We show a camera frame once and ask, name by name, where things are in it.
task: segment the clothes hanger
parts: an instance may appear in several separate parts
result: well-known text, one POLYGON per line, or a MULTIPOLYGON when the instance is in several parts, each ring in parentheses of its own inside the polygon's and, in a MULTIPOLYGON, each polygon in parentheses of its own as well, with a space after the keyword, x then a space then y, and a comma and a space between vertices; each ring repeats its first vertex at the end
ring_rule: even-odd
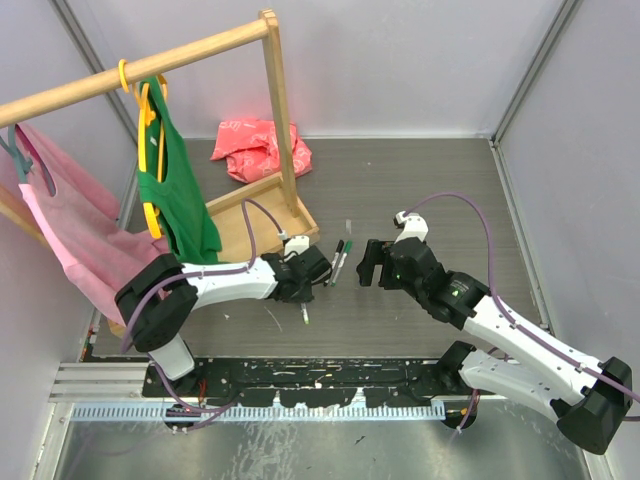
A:
MULTIPOLYGON (((118 63, 118 71, 120 72, 120 82, 122 83, 122 88, 125 93, 129 93, 129 85, 127 83, 125 74, 124 74, 124 66, 127 61, 125 59, 120 60, 118 63)), ((157 75, 158 81, 160 82, 160 86, 162 87, 162 96, 165 101, 169 95, 169 90, 167 87, 167 80, 163 75, 157 75)), ((141 92, 135 88, 133 85, 133 94, 136 98, 136 102, 138 103, 138 107, 140 108, 140 115, 138 117, 138 169, 141 172, 147 171, 147 151, 146 151, 146 132, 147 127, 151 125, 151 122, 156 119, 156 112, 151 108, 151 103, 149 102, 149 89, 150 86, 148 83, 145 83, 142 86, 141 92)), ((158 139, 158 168, 156 172, 156 178, 159 183, 163 182, 164 177, 164 142, 165 142, 165 133, 164 133, 164 124, 162 120, 160 121, 160 138, 158 139)), ((160 224, 158 223, 158 216, 160 215, 160 209, 154 207, 151 202, 144 202, 142 204, 142 209, 144 212, 144 217, 147 222, 147 226, 149 227, 149 232, 153 238, 161 238, 162 230, 160 228, 160 224)))
POLYGON ((38 150, 33 146, 33 143, 31 143, 31 140, 29 140, 29 137, 27 137, 27 134, 24 133, 22 127, 19 124, 16 124, 16 134, 18 135, 18 139, 22 143, 24 149, 29 154, 29 160, 33 161, 31 159, 35 159, 40 164, 40 167, 42 167, 42 174, 44 176, 45 182, 47 183, 49 195, 53 197, 56 194, 57 188, 56 183, 53 181, 53 176, 49 171, 49 167, 47 167, 47 164, 42 160, 40 154, 38 153, 38 150))
POLYGON ((31 160, 31 158, 27 160, 16 145, 15 124, 9 125, 9 127, 7 128, 7 138, 9 140, 8 145, 4 141, 4 138, 0 136, 0 146, 4 148, 9 155, 11 155, 13 164, 16 167, 16 171, 18 172, 18 182, 27 183, 27 173, 29 173, 31 167, 33 166, 33 160, 31 160))

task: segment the wooden floor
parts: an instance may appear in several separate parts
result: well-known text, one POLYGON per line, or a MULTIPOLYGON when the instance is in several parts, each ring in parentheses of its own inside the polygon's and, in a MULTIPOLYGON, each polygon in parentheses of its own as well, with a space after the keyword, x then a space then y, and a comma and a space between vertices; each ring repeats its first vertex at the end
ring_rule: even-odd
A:
MULTIPOLYGON (((355 272, 369 238, 398 235, 393 216, 421 198, 455 190, 485 211, 496 244, 501 297, 538 322, 524 264, 488 142, 473 140, 309 140, 313 171, 298 179, 298 193, 320 226, 319 247, 331 258, 339 239, 353 249, 335 288, 315 287, 305 325, 296 305, 244 300, 192 313, 182 337, 196 355, 232 356, 423 356, 441 355, 454 340, 481 342, 433 320, 403 292, 361 288, 355 272), (351 234, 347 232, 347 221, 351 234)), ((212 141, 188 142, 205 200, 239 184, 225 162, 209 161, 212 141)), ((476 214, 457 199, 438 199, 420 213, 428 242, 445 268, 487 281, 487 246, 476 214)), ((137 208, 132 231, 145 228, 137 208)), ((96 355, 118 351, 119 339, 103 323, 96 355)))

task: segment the pink shirt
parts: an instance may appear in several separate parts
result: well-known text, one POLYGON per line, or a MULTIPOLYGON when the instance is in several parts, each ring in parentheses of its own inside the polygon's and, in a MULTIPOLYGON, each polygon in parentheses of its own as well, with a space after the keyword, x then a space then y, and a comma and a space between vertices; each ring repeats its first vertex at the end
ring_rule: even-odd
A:
POLYGON ((114 297, 153 259, 168 252, 166 240, 154 242, 149 232, 118 228, 120 204, 109 190, 34 128, 20 125, 16 136, 19 148, 33 159, 28 183, 20 184, 22 197, 67 278, 107 318, 124 325, 114 297), (47 171, 55 185, 53 196, 47 171))

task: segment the wooden post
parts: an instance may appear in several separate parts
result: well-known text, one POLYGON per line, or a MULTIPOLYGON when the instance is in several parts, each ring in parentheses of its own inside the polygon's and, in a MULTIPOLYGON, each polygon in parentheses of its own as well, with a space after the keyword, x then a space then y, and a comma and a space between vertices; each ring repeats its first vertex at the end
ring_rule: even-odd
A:
POLYGON ((296 174, 293 168, 293 152, 291 135, 289 133, 289 108, 287 107, 287 92, 284 84, 284 63, 282 62, 282 48, 280 46, 280 27, 273 10, 262 10, 260 18, 267 24, 267 36, 262 40, 264 62, 267 67, 269 82, 269 96, 273 121, 276 127, 278 150, 280 152, 280 169, 284 180, 284 194, 291 214, 300 214, 298 206, 298 192, 296 190, 296 174))

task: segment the wooden clothes rack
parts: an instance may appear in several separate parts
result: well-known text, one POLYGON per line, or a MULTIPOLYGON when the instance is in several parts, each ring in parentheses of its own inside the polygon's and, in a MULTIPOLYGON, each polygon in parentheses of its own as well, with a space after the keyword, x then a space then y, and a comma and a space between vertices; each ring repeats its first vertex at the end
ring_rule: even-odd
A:
MULTIPOLYGON (((296 191, 289 109, 284 82, 284 67, 280 46, 278 19, 272 10, 262 10, 256 21, 211 37, 167 50, 124 66, 129 84, 134 84, 175 68, 203 60, 222 52, 262 40, 269 82, 269 95, 280 150, 281 173, 207 203, 207 209, 220 230, 223 251, 221 261, 241 262, 250 257, 250 244, 240 209, 243 198, 253 198, 276 217, 289 235, 309 235, 318 238, 318 226, 300 201, 296 191)), ((0 128, 28 120, 59 108, 121 88, 118 68, 91 75, 29 97, 0 106, 0 128)), ((281 249, 281 242, 268 226, 268 219, 250 209, 259 253, 281 249)), ((26 233, 48 246, 31 212, 21 199, 0 185, 0 213, 26 233)))

